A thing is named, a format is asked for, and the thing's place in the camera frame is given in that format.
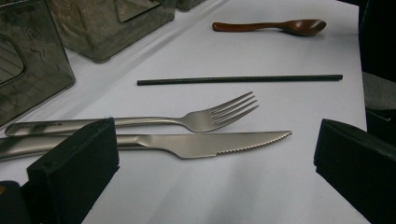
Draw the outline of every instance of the knife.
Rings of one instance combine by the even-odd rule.
[[[291,131],[257,133],[119,134],[119,150],[158,149],[181,159],[214,157],[223,153],[263,147],[291,135]],[[0,161],[42,155],[66,135],[0,138]]]

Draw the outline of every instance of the fork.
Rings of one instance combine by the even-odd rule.
[[[176,124],[181,125],[194,133],[210,132],[241,119],[259,105],[254,105],[257,100],[252,91],[241,95],[227,103],[212,108],[190,112],[182,118],[140,117],[114,119],[115,125],[132,126],[146,124]],[[98,119],[70,119],[20,122],[9,125],[5,134],[7,136],[35,135],[46,133],[71,133]]]

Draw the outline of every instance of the wooden spoon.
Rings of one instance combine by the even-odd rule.
[[[261,22],[251,24],[230,24],[213,22],[214,31],[220,32],[250,32],[265,28],[278,28],[292,35],[312,36],[316,35],[326,26],[325,21],[321,20],[297,20],[283,22]]]

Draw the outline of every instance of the white table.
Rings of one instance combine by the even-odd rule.
[[[245,153],[180,160],[122,151],[120,169],[84,223],[367,223],[315,170],[322,119],[365,126],[355,6],[335,0],[206,0],[124,50],[92,63],[67,51],[77,83],[20,121],[168,116],[254,91],[260,107],[220,133],[291,130]],[[322,19],[314,37],[278,30],[217,33],[214,21]],[[137,87],[138,79],[342,74],[340,82],[223,83]],[[188,133],[178,126],[119,133]],[[27,181],[38,157],[0,163],[0,180]]]

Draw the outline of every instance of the chopstick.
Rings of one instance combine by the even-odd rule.
[[[339,81],[343,75],[280,76],[280,77],[193,77],[137,80],[138,86],[225,83],[225,82],[289,82],[289,81]]]

